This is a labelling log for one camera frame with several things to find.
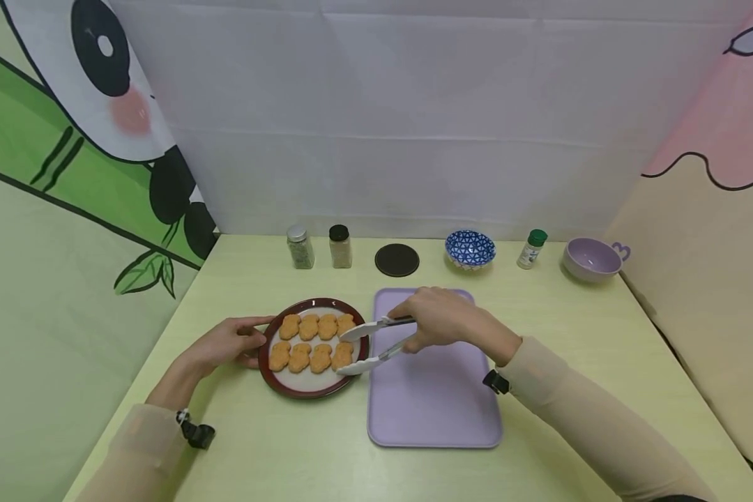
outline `purple cutting board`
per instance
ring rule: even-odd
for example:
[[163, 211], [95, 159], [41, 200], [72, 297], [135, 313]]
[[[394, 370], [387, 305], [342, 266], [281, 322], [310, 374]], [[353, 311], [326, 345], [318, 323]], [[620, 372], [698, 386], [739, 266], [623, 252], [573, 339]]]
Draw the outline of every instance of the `purple cutting board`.
[[[382, 289], [374, 319], [413, 294]], [[467, 291], [455, 290], [473, 302]], [[415, 332], [415, 324], [384, 328], [371, 336], [375, 356]], [[399, 354], [371, 371], [368, 436], [383, 447], [493, 448], [502, 439], [494, 392], [482, 384], [488, 361], [473, 345], [459, 342]]]

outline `panda eye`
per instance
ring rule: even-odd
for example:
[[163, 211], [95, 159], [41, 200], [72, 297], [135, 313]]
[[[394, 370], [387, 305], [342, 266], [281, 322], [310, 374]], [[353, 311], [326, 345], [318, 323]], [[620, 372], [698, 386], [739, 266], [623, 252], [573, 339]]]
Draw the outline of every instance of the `panda eye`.
[[92, 85], [106, 96], [128, 92], [128, 39], [112, 9], [101, 0], [75, 0], [70, 30], [77, 59]]
[[739, 33], [731, 40], [729, 48], [725, 49], [723, 54], [732, 52], [736, 55], [751, 56], [753, 55], [753, 26], [747, 28], [747, 30]]

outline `beige sleeve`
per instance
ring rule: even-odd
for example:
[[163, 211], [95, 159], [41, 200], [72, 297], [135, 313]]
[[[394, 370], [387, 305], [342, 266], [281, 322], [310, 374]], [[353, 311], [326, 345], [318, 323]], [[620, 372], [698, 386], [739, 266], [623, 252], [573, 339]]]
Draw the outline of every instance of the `beige sleeve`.
[[510, 393], [555, 429], [624, 501], [690, 495], [716, 501], [686, 459], [615, 397], [525, 337], [497, 368]]
[[175, 412], [134, 405], [109, 444], [106, 459], [76, 501], [155, 501], [185, 444]]

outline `red plate rim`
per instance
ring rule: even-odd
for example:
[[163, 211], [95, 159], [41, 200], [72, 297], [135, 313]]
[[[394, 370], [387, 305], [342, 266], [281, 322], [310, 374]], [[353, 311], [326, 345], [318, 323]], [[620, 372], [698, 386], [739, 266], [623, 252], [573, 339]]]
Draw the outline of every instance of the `red plate rim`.
[[[308, 300], [299, 301], [295, 305], [285, 308], [285, 310], [283, 310], [280, 315], [277, 315], [276, 318], [273, 319], [270, 324], [268, 324], [268, 327], [265, 329], [265, 338], [267, 339], [267, 342], [265, 342], [265, 344], [259, 348], [259, 373], [262, 375], [262, 378], [265, 379], [265, 382], [268, 384], [268, 386], [271, 387], [271, 389], [275, 390], [278, 393], [281, 393], [281, 395], [292, 397], [294, 400], [316, 400], [318, 397], [329, 396], [331, 393], [337, 392], [340, 389], [343, 389], [343, 387], [348, 386], [351, 381], [356, 378], [356, 376], [344, 376], [342, 380], [338, 381], [332, 386], [327, 387], [326, 389], [313, 390], [312, 392], [302, 392], [300, 390], [293, 390], [290, 387], [282, 384], [281, 381], [278, 381], [278, 379], [276, 379], [274, 372], [271, 371], [271, 367], [270, 365], [268, 365], [270, 358], [271, 338], [274, 337], [274, 335], [282, 325], [284, 317], [288, 314], [298, 314], [299, 312], [308, 310], [308, 308], [316, 307], [335, 308], [335, 310], [339, 310], [345, 314], [351, 314], [351, 316], [354, 317], [354, 323], [357, 324], [357, 326], [365, 323], [363, 317], [360, 316], [360, 312], [357, 312], [354, 307], [350, 306], [344, 301], [335, 300], [334, 298], [310, 298]], [[356, 360], [367, 359], [370, 345], [371, 342], [368, 337], [360, 338], [360, 353], [357, 355]]]

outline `black wrist strap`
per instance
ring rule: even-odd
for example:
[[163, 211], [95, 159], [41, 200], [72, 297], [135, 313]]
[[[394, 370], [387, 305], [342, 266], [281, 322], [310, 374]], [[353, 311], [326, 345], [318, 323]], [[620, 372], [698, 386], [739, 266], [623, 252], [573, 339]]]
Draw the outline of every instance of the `black wrist strap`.
[[510, 392], [510, 382], [505, 380], [504, 376], [496, 373], [496, 370], [488, 371], [485, 379], [482, 379], [482, 384], [488, 386], [495, 393]]
[[209, 445], [212, 444], [212, 440], [215, 438], [214, 427], [203, 423], [196, 425], [190, 422], [190, 412], [186, 408], [176, 412], [176, 422], [181, 427], [181, 433], [184, 434], [184, 439], [187, 440], [188, 445], [200, 450], [209, 449]]

